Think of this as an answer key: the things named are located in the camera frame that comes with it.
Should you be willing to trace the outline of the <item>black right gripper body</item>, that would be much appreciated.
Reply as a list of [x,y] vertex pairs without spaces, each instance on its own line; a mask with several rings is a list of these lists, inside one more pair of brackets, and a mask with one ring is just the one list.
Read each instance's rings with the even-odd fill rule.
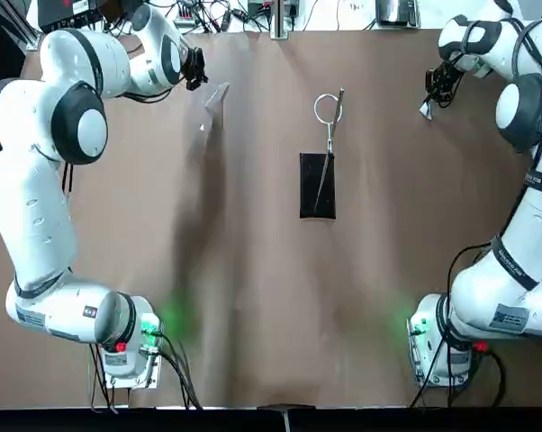
[[452,63],[442,62],[435,70],[435,80],[440,93],[450,93],[456,83],[462,78],[464,72]]

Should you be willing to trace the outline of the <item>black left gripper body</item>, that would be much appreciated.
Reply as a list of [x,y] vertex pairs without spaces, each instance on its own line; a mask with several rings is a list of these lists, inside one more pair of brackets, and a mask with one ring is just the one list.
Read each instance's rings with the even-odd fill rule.
[[194,91],[202,84],[207,83],[205,75],[205,61],[203,50],[195,47],[187,51],[187,58],[184,64],[185,87],[189,91]]

